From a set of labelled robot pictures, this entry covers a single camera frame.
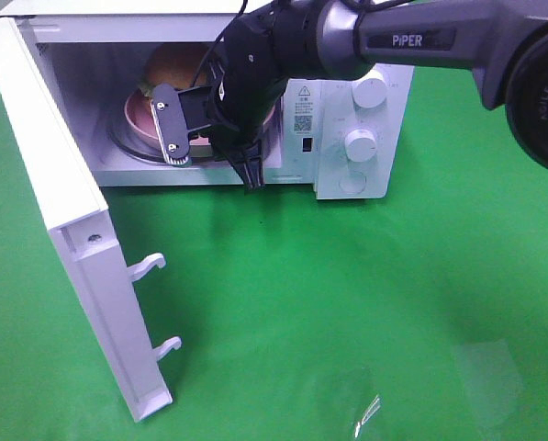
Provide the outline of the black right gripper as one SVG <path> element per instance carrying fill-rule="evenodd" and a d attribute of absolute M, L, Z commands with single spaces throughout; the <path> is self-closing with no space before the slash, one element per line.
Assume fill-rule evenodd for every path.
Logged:
<path fill-rule="evenodd" d="M 265 186 L 263 121 L 285 91 L 288 75 L 275 54 L 275 13 L 236 16 L 204 57 L 206 86 L 185 89 L 193 101 L 192 134 L 208 137 L 247 191 Z"/>

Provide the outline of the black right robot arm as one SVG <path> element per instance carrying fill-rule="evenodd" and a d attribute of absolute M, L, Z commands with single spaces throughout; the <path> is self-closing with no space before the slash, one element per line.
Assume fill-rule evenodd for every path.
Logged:
<path fill-rule="evenodd" d="M 484 107 L 548 169 L 548 1 L 273 1 L 218 37 L 211 82 L 177 95 L 248 189 L 262 187 L 259 133 L 292 79 L 356 80 L 378 63 L 466 69 Z"/>

